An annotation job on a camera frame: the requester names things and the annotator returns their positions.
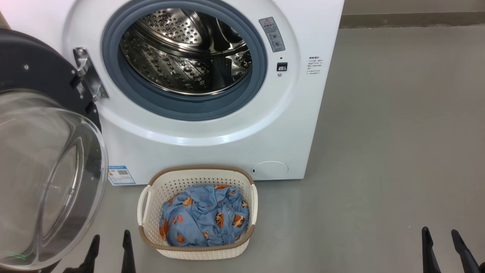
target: blue and white sticker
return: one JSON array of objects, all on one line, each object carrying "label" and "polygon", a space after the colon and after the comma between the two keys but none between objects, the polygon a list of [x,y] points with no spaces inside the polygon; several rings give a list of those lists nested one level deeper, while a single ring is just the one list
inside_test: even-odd
[{"label": "blue and white sticker", "polygon": [[126,166],[109,166],[108,178],[113,185],[130,185],[135,184]]}]

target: brown basket rim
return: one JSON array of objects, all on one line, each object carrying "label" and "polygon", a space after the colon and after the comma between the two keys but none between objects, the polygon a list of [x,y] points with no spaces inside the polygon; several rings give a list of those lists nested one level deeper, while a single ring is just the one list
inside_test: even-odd
[{"label": "brown basket rim", "polygon": [[[241,174],[243,174],[248,180],[249,183],[252,185],[254,184],[253,178],[246,173],[244,170],[236,168],[236,167],[229,167],[229,166],[217,166],[217,165],[193,165],[193,166],[180,166],[180,167],[172,167],[172,168],[167,168],[164,169],[157,174],[153,176],[153,178],[150,180],[148,183],[150,186],[153,186],[153,183],[155,180],[157,180],[160,176],[162,176],[165,173],[172,172],[172,171],[187,171],[187,170],[223,170],[223,171],[236,171]],[[221,245],[221,246],[208,246],[208,247],[178,247],[178,246],[164,246],[164,245],[159,245],[159,244],[154,244],[148,240],[148,238],[145,235],[145,230],[143,229],[143,226],[138,226],[138,229],[140,230],[140,236],[142,237],[142,240],[149,246],[155,248],[155,249],[160,249],[160,250],[167,250],[167,251],[183,251],[183,252],[205,252],[205,251],[218,251],[218,250],[227,250],[227,249],[233,249],[242,246],[244,243],[246,243],[249,238],[253,235],[255,225],[251,225],[249,227],[248,232],[246,232],[244,237],[242,237],[238,242],[234,244],[228,244],[228,245]]]}]

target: door hinge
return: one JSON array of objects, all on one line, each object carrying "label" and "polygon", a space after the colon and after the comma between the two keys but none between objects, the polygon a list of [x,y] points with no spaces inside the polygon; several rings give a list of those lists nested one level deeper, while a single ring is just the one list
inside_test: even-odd
[{"label": "door hinge", "polygon": [[101,98],[109,98],[101,79],[99,78],[96,68],[86,48],[75,48],[73,50],[74,59],[78,66],[78,76],[86,83],[89,91],[93,95],[93,101],[98,101]]}]

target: blue clothing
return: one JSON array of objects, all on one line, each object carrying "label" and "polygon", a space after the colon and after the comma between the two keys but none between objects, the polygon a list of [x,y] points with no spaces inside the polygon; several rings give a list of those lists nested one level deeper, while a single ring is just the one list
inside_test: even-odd
[{"label": "blue clothing", "polygon": [[249,208],[237,188],[198,185],[163,204],[160,235],[171,246],[226,245],[248,222]]}]

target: washing machine door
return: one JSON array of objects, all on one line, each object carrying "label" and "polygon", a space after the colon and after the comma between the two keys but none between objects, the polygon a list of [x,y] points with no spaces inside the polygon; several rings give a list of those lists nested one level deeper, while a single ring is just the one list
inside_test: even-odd
[{"label": "washing machine door", "polygon": [[55,264],[95,217],[108,159],[88,88],[55,50],[0,29],[0,272]]}]

